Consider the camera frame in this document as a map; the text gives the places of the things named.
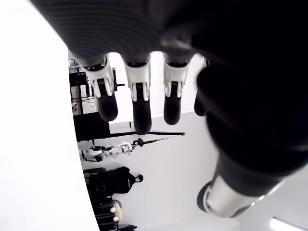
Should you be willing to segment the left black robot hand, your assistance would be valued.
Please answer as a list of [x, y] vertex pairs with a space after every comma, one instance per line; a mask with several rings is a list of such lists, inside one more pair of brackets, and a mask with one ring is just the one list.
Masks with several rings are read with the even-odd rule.
[[164, 56], [164, 119], [176, 124], [195, 54], [194, 110], [218, 148], [198, 207], [234, 218], [308, 163], [305, 0], [34, 0], [85, 69], [100, 116], [115, 120], [108, 54], [122, 56], [139, 134], [151, 129], [150, 54]]

